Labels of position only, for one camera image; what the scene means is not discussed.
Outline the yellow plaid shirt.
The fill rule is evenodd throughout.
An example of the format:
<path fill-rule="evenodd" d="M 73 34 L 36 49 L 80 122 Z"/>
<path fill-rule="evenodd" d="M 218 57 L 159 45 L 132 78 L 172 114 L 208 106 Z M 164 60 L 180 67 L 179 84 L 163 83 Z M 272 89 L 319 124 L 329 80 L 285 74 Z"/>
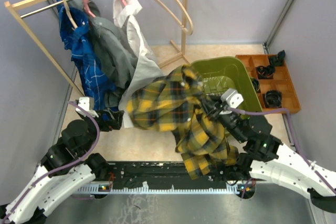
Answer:
<path fill-rule="evenodd" d="M 201 75 L 190 65 L 177 67 L 135 91 L 127 103 L 133 125 L 142 130 L 172 132 L 191 179 L 217 165 L 235 165 L 238 149 L 227 143 L 225 128 L 203 108 L 209 98 Z"/>

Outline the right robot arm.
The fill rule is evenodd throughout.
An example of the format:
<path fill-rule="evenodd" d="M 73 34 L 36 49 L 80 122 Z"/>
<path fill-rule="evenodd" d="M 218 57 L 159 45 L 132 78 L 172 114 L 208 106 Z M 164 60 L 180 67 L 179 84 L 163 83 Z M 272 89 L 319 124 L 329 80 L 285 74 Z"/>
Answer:
<path fill-rule="evenodd" d="M 202 99 L 202 107 L 211 120 L 220 123 L 240 143 L 235 175 L 242 180 L 261 179 L 290 189 L 312 204 L 335 213 L 335 172 L 319 166 L 292 150 L 271 134 L 265 112 L 234 108 L 219 99 Z"/>

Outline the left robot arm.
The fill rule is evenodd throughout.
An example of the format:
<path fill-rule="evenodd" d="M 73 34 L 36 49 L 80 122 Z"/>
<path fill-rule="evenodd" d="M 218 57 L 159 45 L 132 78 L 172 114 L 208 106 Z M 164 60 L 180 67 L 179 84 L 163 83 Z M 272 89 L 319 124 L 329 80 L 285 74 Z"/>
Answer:
<path fill-rule="evenodd" d="M 109 164 L 92 150 L 98 132 L 121 128 L 123 114 L 106 109 L 71 121 L 43 156 L 24 190 L 10 204 L 1 206 L 1 223 L 45 223 L 80 187 L 106 179 Z"/>

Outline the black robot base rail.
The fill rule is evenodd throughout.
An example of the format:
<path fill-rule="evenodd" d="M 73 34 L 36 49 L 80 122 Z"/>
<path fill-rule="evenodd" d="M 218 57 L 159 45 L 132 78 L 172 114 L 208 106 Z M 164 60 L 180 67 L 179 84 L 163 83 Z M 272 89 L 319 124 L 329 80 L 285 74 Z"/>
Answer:
<path fill-rule="evenodd" d="M 235 195 L 250 199 L 256 180 L 235 175 L 221 166 L 192 180 L 182 162 L 109 162 L 104 177 L 80 187 L 77 194 L 103 198 L 107 195 Z"/>

